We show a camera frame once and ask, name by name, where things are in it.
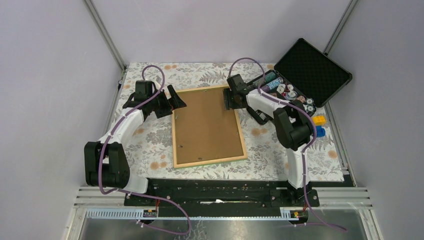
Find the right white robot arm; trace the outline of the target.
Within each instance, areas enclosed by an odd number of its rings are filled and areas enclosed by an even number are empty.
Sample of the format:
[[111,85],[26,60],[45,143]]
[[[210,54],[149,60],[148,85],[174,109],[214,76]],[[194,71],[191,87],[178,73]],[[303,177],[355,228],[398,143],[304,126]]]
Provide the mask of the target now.
[[303,188],[309,184],[306,163],[307,149],[316,140],[317,130],[303,104],[274,97],[254,85],[248,85],[237,74],[227,79],[224,89],[224,106],[227,110],[246,109],[258,123],[265,124],[257,111],[273,120],[279,143],[286,149],[288,161],[288,183],[293,187],[287,191],[287,201],[293,206],[301,205],[307,194]]

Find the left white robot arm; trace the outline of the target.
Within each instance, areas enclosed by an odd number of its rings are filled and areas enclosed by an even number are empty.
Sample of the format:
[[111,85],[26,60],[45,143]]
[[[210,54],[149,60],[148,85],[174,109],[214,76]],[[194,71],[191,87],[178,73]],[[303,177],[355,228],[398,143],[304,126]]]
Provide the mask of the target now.
[[168,93],[155,81],[137,81],[117,121],[99,140],[86,143],[84,168],[89,186],[136,193],[136,199],[144,206],[154,202],[155,192],[148,187],[148,179],[130,171],[125,148],[149,115],[160,119],[186,107],[172,85],[167,90]]

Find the floral tablecloth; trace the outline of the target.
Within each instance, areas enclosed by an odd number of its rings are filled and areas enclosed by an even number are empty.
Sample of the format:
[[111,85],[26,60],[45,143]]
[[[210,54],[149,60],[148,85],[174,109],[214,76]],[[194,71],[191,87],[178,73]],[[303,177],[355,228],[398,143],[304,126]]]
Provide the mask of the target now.
[[[135,91],[136,81],[160,81],[176,90],[194,89],[226,84],[228,75],[240,74],[250,81],[271,70],[273,64],[257,65],[243,60],[231,63],[130,63],[114,111],[118,119],[122,106]],[[285,149],[279,144],[274,125],[258,124],[246,110],[238,111],[247,159],[197,167],[174,168],[172,146],[172,119],[156,118],[151,114],[130,137],[125,155],[132,173],[146,178],[216,179],[216,180],[270,180],[284,181],[289,163]]]

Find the black poker chip case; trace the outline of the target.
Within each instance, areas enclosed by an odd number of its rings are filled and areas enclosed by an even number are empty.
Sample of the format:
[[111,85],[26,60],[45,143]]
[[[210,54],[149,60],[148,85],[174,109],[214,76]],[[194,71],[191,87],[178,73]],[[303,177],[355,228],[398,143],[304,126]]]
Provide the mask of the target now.
[[274,69],[250,80],[248,90],[258,86],[269,94],[291,101],[298,98],[305,106],[323,107],[352,79],[353,75],[304,38],[299,38],[274,65]]

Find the yellow toy block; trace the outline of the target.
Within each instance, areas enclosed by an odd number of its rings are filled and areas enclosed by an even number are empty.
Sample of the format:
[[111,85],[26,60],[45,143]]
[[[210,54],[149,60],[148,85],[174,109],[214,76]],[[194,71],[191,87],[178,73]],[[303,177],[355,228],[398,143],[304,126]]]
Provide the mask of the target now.
[[323,126],[327,123],[327,119],[324,115],[313,116],[312,120],[316,126]]

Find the blue toy block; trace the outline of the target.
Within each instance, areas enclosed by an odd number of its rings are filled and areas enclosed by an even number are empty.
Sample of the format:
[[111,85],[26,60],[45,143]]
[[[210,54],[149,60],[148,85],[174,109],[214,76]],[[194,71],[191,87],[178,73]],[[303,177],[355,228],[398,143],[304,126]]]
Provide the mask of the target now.
[[323,138],[323,137],[325,137],[325,136],[326,136],[326,130],[325,130],[325,128],[324,128],[324,127],[322,127],[321,125],[317,125],[317,126],[315,127],[315,129],[316,129],[316,137],[317,137],[317,138]]

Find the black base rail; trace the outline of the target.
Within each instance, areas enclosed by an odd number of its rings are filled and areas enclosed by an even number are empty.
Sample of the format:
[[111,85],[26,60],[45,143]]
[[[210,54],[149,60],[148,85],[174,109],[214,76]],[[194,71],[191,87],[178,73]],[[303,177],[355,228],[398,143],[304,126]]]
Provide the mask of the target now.
[[126,207],[152,207],[160,217],[183,217],[170,202],[194,217],[277,217],[280,208],[306,211],[320,205],[318,193],[307,186],[295,189],[287,181],[155,179],[147,194],[161,200],[130,195]]

